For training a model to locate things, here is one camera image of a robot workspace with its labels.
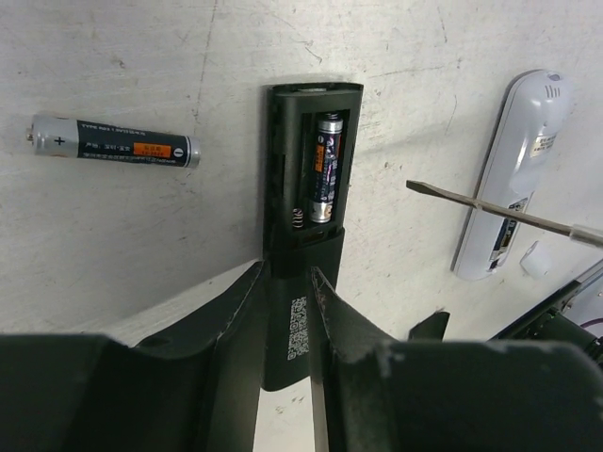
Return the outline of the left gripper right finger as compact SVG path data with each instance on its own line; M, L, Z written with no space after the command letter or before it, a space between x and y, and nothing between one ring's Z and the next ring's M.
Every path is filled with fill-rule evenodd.
M602 364L557 341L399 341L309 276L318 451L598 451Z

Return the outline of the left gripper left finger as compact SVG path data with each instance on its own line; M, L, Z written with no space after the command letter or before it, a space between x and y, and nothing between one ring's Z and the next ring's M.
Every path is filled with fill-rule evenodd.
M268 269L136 346L102 334L1 338L5 451L250 451Z

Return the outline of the black battery cover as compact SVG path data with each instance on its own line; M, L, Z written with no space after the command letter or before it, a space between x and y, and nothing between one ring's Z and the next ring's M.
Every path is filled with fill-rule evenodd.
M447 311L437 311L433 313L409 330L408 340L433 340L442 342L449 318L450 313Z

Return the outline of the white battery cover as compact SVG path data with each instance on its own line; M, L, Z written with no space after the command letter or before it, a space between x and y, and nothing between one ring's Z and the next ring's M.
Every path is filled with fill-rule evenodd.
M524 273L534 280L546 276L552 268L552 260L546 245L535 241L525 252L519 262Z

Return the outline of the clear handle screwdriver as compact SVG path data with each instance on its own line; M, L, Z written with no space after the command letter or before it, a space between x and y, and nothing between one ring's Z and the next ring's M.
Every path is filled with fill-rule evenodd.
M420 181L407 180L406 187L417 193L455 202L502 218L513 219L519 223L527 224L540 230L566 236L574 242L602 249L601 230L579 225L570 226L549 219L538 218L529 214L514 211L508 207L497 206L490 202L470 198L465 195L447 191L440 187L432 186Z

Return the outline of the black remote control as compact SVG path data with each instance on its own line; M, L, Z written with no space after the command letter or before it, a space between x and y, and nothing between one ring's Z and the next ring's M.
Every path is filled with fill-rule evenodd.
M274 85L267 90L263 259L269 268L269 323L262 387L276 392L308 376L307 272L336 284L364 87L352 82ZM332 218L310 219L318 117L344 121Z

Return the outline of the white remote control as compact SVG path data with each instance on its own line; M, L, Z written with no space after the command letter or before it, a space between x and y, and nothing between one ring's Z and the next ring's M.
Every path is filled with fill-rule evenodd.
M496 131L484 160L476 198L525 212L555 139L569 115L572 86L559 72L533 70L506 91ZM472 209L452 271L466 281L493 275L509 254L519 223Z

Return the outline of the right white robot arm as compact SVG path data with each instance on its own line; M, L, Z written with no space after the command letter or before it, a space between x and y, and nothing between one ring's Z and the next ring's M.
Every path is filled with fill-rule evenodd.
M602 263L595 263L494 338L570 343L601 365Z

